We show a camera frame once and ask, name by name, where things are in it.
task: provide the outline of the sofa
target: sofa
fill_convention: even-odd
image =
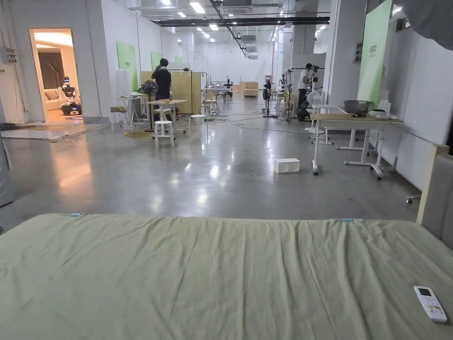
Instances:
[[[57,88],[51,88],[48,90],[44,90],[44,94],[46,95],[46,108],[47,111],[59,110],[60,105],[60,98],[58,95]]]

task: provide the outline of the beam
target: beam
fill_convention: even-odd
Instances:
[[[294,25],[328,25],[330,17],[289,17],[289,18],[236,18],[225,19],[174,19],[174,20],[156,20],[155,24],[161,27],[207,27],[211,24],[216,24],[219,27],[235,27],[235,26],[269,26],[269,25],[284,25],[292,23]]]

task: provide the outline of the green bedsheet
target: green bedsheet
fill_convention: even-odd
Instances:
[[[453,339],[453,252],[410,222],[63,214],[0,237],[0,338]]]

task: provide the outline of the white t-shirt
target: white t-shirt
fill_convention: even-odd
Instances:
[[[300,78],[299,78],[299,85],[297,86],[297,88],[300,90],[300,89],[307,89],[307,84],[305,84],[302,79],[304,77],[310,77],[311,76],[311,70],[308,71],[307,69],[303,69],[302,72],[300,73]]]

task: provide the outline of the bowl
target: bowl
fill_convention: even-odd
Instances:
[[[370,108],[371,102],[365,100],[345,100],[344,111],[347,113],[367,112]]]

